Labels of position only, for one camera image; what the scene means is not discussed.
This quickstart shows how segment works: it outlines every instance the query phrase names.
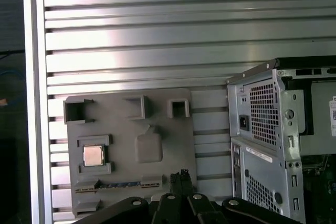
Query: computer case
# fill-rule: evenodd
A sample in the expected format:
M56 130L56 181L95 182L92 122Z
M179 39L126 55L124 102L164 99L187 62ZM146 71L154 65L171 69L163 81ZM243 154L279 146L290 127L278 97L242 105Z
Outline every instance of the computer case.
M336 223L336 57L278 58L227 84L234 195Z

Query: metal slatted wall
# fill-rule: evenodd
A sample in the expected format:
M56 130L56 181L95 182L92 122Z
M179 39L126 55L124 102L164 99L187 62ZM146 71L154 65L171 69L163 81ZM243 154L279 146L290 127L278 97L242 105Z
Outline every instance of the metal slatted wall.
M82 93L189 87L199 190L230 196L225 80L274 57L336 54L335 14L336 0L37 0L45 217L51 202L58 224L74 218L62 101Z

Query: dark background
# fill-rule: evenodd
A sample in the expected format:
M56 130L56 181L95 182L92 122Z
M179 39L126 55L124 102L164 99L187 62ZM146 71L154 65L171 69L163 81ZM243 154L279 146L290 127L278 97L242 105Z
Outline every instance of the dark background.
M23 0L0 0L0 51L23 49ZM13 105L0 107L0 162L4 165L0 186L4 195L16 198L9 200L10 204L3 199L6 207L0 211L0 223L31 223L26 83L14 74L1 75L4 70L15 70L25 76L25 54L0 60L0 99L20 98ZM16 214L6 220L11 212Z

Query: label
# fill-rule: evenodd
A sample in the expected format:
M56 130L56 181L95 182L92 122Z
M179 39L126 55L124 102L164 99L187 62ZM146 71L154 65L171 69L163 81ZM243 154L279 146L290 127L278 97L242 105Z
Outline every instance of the label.
M336 136L336 97L332 98L329 102L330 107L330 122L331 122L331 135Z
M251 149L250 147L246 147L246 150L250 152L251 154L256 155L257 157L260 157L263 160L266 160L267 162L273 163L273 159L263 153L260 153L254 149Z

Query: ventilation grille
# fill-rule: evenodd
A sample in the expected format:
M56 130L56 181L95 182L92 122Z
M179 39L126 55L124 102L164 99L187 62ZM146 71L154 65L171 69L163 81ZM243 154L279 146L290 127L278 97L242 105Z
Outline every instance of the ventilation grille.
M251 88L251 122L254 139L276 146L275 127L279 126L277 92L273 84L266 84Z
M247 180L247 201L280 213L280 209L274 204L273 193L251 176Z

